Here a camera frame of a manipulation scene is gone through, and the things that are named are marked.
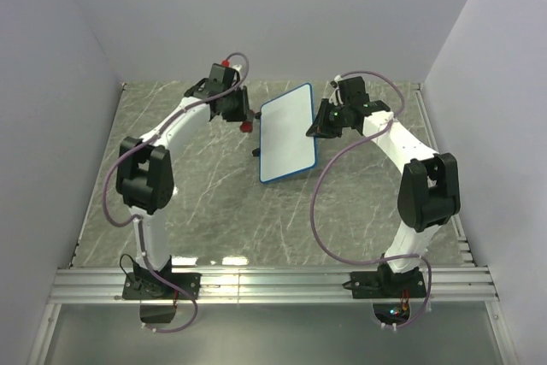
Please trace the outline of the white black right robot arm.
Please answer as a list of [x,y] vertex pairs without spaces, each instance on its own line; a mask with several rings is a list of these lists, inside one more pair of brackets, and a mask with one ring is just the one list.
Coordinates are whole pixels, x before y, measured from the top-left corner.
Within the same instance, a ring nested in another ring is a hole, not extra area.
[[456,158],[423,144],[398,119],[402,108],[391,109],[373,100],[366,90],[365,71],[338,75],[333,93],[321,100],[311,138],[339,138],[344,129],[357,131],[361,143],[375,144],[401,174],[397,212],[401,223],[379,266],[377,285],[389,297],[398,295],[408,277],[418,271],[424,253],[439,228],[461,209]]

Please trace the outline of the red whiteboard eraser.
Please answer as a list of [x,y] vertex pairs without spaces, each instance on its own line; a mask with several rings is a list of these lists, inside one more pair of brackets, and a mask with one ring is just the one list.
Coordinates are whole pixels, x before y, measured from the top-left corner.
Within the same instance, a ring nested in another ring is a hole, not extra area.
[[242,122],[239,129],[243,133],[250,133],[253,131],[253,123],[248,121]]

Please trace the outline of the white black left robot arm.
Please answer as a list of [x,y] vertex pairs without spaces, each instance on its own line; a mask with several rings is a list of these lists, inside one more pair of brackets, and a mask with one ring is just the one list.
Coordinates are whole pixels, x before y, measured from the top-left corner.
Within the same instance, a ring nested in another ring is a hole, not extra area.
[[253,130],[244,71],[228,60],[212,65],[209,76],[188,89],[179,105],[149,132],[122,140],[116,165],[115,189],[133,217],[137,257],[133,272],[153,298],[173,288],[172,257],[168,249],[163,210],[174,194],[172,162],[206,123],[219,116]]

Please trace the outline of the blue framed small whiteboard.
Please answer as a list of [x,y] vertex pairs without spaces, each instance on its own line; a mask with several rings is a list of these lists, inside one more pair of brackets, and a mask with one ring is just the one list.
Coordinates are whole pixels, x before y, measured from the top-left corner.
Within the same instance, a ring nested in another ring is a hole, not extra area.
[[263,184],[308,171],[317,165],[316,140],[306,135],[314,118],[310,83],[261,106],[259,180]]

